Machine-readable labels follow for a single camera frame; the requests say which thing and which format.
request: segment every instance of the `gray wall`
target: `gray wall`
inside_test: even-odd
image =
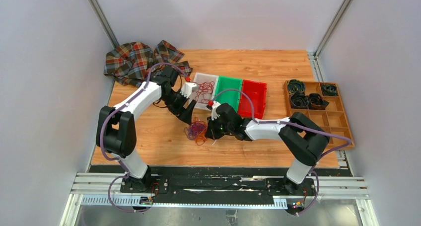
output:
[[[342,0],[98,0],[119,42],[180,49],[317,48]]]
[[[354,0],[320,60],[340,85],[349,155],[382,226],[421,221],[420,10],[420,0]]]
[[[56,226],[94,147],[112,49],[87,0],[0,0],[0,225]]]

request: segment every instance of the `white plastic bin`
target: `white plastic bin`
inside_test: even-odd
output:
[[[201,83],[204,83],[204,82],[211,82],[211,81],[215,82],[215,84],[213,86],[213,93],[212,94],[205,93],[204,95],[199,95],[199,98],[197,99],[197,103],[195,105],[195,108],[210,111],[209,109],[206,108],[207,103],[201,103],[201,101],[203,100],[203,98],[212,99],[213,97],[215,97],[215,89],[216,89],[216,86],[218,85],[218,79],[219,79],[219,76],[217,76],[217,75],[209,75],[209,74],[204,74],[204,73],[196,73],[195,74],[195,78],[194,78],[193,82],[195,82],[197,84],[201,84]],[[189,103],[192,101],[192,99],[195,99],[196,96],[197,96],[197,94],[195,92],[192,93],[192,95],[190,96],[190,99],[189,99]]]

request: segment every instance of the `wooden compartment box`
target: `wooden compartment box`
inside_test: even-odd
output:
[[[289,100],[290,94],[288,92],[288,81],[285,81],[283,85],[283,91],[285,95],[285,105],[286,112],[288,116],[291,116],[294,112],[301,112],[316,123],[323,131],[327,133],[333,133],[340,136],[345,136],[350,138],[352,143],[345,147],[344,150],[350,150],[354,147],[354,140],[352,138],[350,125],[348,123],[348,118],[345,113],[344,104],[341,99],[341,93],[339,92],[339,87],[336,83],[329,82],[304,82],[305,84],[305,95],[311,93],[320,94],[324,100],[329,102],[329,105],[326,107],[326,110],[312,110],[312,109],[294,109],[291,108],[291,102]],[[320,84],[328,83],[334,84],[338,90],[338,96],[324,96]],[[344,144],[344,140],[331,138],[327,149],[337,147]]]

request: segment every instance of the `wooden tabletop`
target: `wooden tabletop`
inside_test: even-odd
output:
[[[184,60],[197,72],[223,75],[267,83],[264,119],[286,117],[283,86],[285,80],[314,81],[305,51],[280,50],[183,50]],[[136,90],[133,86],[115,84],[110,106],[126,99]],[[195,109],[193,115],[206,121],[210,112]],[[213,144],[208,139],[198,146],[188,140],[184,128],[167,109],[151,105],[136,121],[136,150],[150,165],[200,165],[244,167],[289,167],[293,155],[281,141],[239,141],[224,136]],[[92,164],[110,164],[96,148]],[[335,153],[325,156],[318,167],[339,167]]]

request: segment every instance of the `black elastic band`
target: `black elastic band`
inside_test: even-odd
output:
[[[308,95],[309,105],[308,109],[325,110],[329,102],[324,100],[318,93],[311,93]]]
[[[323,83],[321,87],[324,96],[338,96],[338,88],[334,84]]]
[[[308,107],[307,96],[300,92],[296,92],[295,94],[291,95],[289,100],[291,102],[291,108],[307,109]]]
[[[297,79],[291,79],[288,81],[288,92],[290,95],[295,94],[296,92],[304,93],[305,85],[302,81]]]

